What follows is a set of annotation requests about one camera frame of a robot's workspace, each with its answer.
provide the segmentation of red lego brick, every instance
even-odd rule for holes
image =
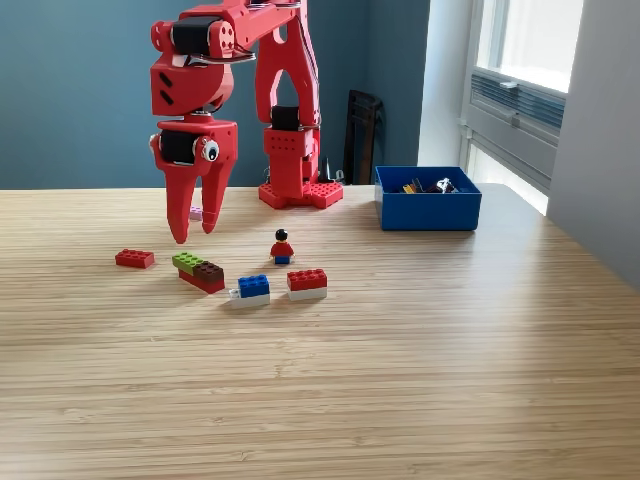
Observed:
[[[155,259],[151,252],[124,249],[116,255],[116,265],[133,268],[149,268]]]
[[[327,276],[324,270],[306,270],[304,272],[287,273],[287,285],[289,290],[297,292],[299,290],[312,290],[315,288],[327,287]]]
[[[178,275],[180,275],[180,278],[185,282],[190,283],[194,287],[198,287],[200,290],[208,293],[209,295],[224,289],[224,278],[214,283],[207,283],[207,282],[203,282],[199,278],[192,277],[191,275],[189,275],[186,272],[183,272],[182,270],[178,270]]]

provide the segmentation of blue plastic bin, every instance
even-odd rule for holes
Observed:
[[[414,178],[426,189],[445,177],[458,193],[402,190]],[[475,230],[481,200],[482,193],[460,167],[376,167],[376,209],[383,230]]]

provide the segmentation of white lego brick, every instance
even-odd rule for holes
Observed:
[[[271,295],[258,295],[257,297],[240,297],[240,290],[229,290],[229,301],[233,308],[251,308],[260,305],[269,305],[271,303]]]
[[[327,287],[312,288],[310,290],[296,290],[292,292],[287,288],[289,300],[297,302],[299,300],[309,300],[310,298],[327,298]]]

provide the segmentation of window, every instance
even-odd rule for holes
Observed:
[[[583,0],[485,0],[476,65],[567,93]]]
[[[583,0],[474,0],[460,118],[467,171],[485,175],[494,165],[490,178],[500,170],[510,186],[516,176],[548,193],[582,6]]]

